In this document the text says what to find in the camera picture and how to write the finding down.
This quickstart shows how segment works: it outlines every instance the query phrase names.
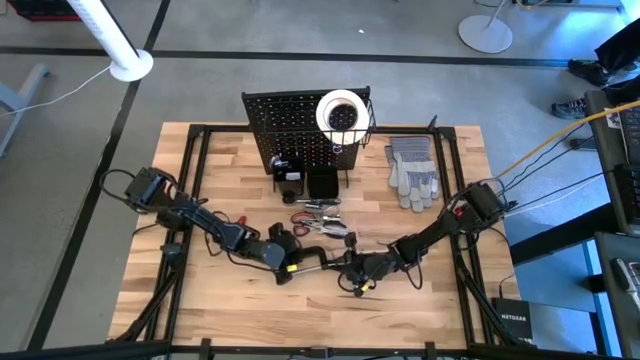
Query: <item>white base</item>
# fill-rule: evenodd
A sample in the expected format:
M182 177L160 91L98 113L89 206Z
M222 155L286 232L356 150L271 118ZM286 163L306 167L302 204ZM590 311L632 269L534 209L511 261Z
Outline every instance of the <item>white base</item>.
M114 78L124 82L131 82L142 79L149 73L149 71L151 71L151 68L153 67L153 58L151 57L151 54L144 50L136 51L138 52L140 61L135 67L125 69L115 62L111 62L111 68L109 70Z
M467 46L483 53L496 54L511 46L513 33L507 24L494 19L489 25L491 16L473 15L462 20L458 26L460 39Z

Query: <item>yellow cable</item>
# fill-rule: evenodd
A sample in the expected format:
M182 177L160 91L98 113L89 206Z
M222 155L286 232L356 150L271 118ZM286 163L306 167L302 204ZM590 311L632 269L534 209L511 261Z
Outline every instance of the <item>yellow cable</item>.
M522 3L522 0L516 0L516 2L518 3L518 5L519 5L521 8L526 9L526 10L535 9L535 8L537 8L538 6L540 6L540 5L544 4L544 3L547 3L547 2L549 2L549 1L550 1L550 0L542 0L542 1L540 1L539 3L535 3L535 4L533 4L533 5L525 5L525 4L523 4L523 3Z
M498 177L499 178L503 177L505 174L509 173L511 170L513 170L516 167L518 167L518 165L522 164L523 161L525 161L528 158L530 158L531 155L537 153L538 151L540 151L540 149L542 149L543 147L549 145L550 142L552 142L553 140L559 138L563 134L571 131L572 129L576 128L577 126L580 126L582 124L586 124L589 121L597 120L597 119L599 119L601 117L604 117L606 115L609 115L609 114L613 114L613 113L617 113L617 112L620 112L620 111L623 111L623 110L631 109L632 107L636 107L636 106L640 106L640 100L634 101L634 102L629 103L629 104L621 105L621 106L615 107L613 109L605 110L605 111L599 112L597 114L594 114L594 115L591 115L591 116L587 116L586 118L584 118L582 120L578 120L578 121L576 121L574 123L571 123L570 125L568 125L564 129L562 129L562 130L556 132L555 134L553 134L545 142L543 142L542 144L538 145L535 149L531 150L527 155L523 156L520 160L516 161L515 164L511 165L507 170L501 172L500 175L498 175Z

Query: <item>white cable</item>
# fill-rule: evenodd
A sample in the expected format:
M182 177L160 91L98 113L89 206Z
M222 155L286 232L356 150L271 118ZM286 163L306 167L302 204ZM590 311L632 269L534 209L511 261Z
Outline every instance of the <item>white cable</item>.
M102 75L102 74L103 74L105 71L107 71L107 70L109 70L109 66L107 66L107 67L106 67L106 68L104 68L103 70L100 70L100 72L99 72L99 73L97 73L97 74L93 75L92 77L90 77L90 78L89 78L89 80L87 80L87 81L83 82L83 83L82 83L82 85L78 86L75 90L73 90L73 91L71 91L71 92L68 92L68 93L66 93L66 94L62 95L62 96L60 96L59 98L57 98L57 99L55 99L55 100L51 100L51 101L48 101L48 102L46 102L46 103L42 103L42 104L37 104L37 105L27 106L27 107L22 108L22 109L20 109L20 110L16 110L16 111L12 111L12 112L9 112L9 113L6 113L6 114L2 114L2 115L0 115L0 118L3 118L3 117L5 117L5 116L9 116L9 115L13 115L13 114L16 114L16 113L19 113L19 112L22 112L22 111L27 111L27 110L35 109L35 108L37 108L37 107L41 107L41 106L46 106L46 105L51 105L51 104L57 103L58 101L60 101L60 100L62 100L62 99L64 99L64 98L66 98L67 96L71 96L71 95L73 95L73 94L77 93L80 89L82 89L83 87L85 87L85 85L87 85L88 83L90 83L93 79L97 78L98 76Z
M587 181L586 183L584 183L584 184L582 184L582 185L578 186L577 188L575 188L575 189L571 190L570 192L568 192L568 193L566 193L566 194L562 195L561 197L559 197L559 198L557 198L557 199L551 200L551 201L546 202L546 203L542 203L542 204L540 204L540 205L536 205L536 206L534 206L534 207L530 207L530 208L528 208L528 209L523 209L523 210L520 210L520 211L516 211L516 212L514 212L514 213L508 213L507 215L505 215L505 217L507 218L507 217L510 217L510 216L513 216L513 215L522 214L523 212L531 211L531 210L534 210L534 209L537 209L537 208L541 208L541 207L543 207L543 206L547 206L547 205L549 205L549 204L553 204L553 203L554 203L554 202L556 202L556 201L560 201L560 200L562 200L562 199L566 198L567 196L572 195L572 194L573 194L573 193L575 193L576 191L578 191L578 190L582 189L583 187L585 187L585 186L587 186L587 185L591 184L592 182L594 182L594 181L598 180L599 178L600 178L600 176L597 176L597 177L595 177L595 178L593 178L593 179L591 179L591 180Z

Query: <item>wooden table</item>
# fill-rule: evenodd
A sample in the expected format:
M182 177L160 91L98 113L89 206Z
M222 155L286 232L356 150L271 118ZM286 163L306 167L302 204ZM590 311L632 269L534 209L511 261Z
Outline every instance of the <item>wooden table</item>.
M164 124L154 167L177 176L189 125ZM490 177L480 128L457 126L456 133L465 180ZM343 221L357 233L360 250L384 250L378 242L419 232L442 207L442 199L421 214L398 206L396 190L387 185L390 170L383 151L387 144L389 136L374 134L349 172L350 187L344 179L341 182ZM189 186L199 147L196 143ZM448 146L444 147L451 164ZM455 187L453 169L448 170ZM290 216L301 210L300 205L283 205L279 192L272 191L251 133L213 135L200 197L209 199L208 209L224 211L232 220L246 215L247 224L262 234L275 222L290 228ZM141 216L138 226L151 224L154 218ZM109 337L121 334L151 298L164 238L165 230L159 227L134 237ZM342 241L321 235L310 234L301 241L303 246L321 245L336 256L344 251ZM485 231L478 251L487 295L495 297L500 280L513 273L508 244L497 233ZM300 267L316 264L309 259ZM211 338L219 346L423 348L424 342L433 341L438 349L466 348L448 240L430 249L422 269L421 291L413 289L404 273L396 273L360 299L340 290L334 271L300 274L277 286L272 274L234 266L226 256L210 257L204 234L197 229L191 239L174 344L199 345L201 338ZM518 298L515 277L505 281L503 289L505 297ZM470 294L469 298L476 339L482 341L479 312ZM166 308L159 329L164 329Z

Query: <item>wire cutter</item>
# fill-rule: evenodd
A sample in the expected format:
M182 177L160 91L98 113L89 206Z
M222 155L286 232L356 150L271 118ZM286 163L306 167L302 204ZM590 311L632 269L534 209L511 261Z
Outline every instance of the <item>wire cutter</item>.
M308 212L299 212L291 217L293 233L302 237L311 232L312 229L318 230L321 234L325 234L332 239L343 239L348 233L347 225L340 221L324 221L316 215Z

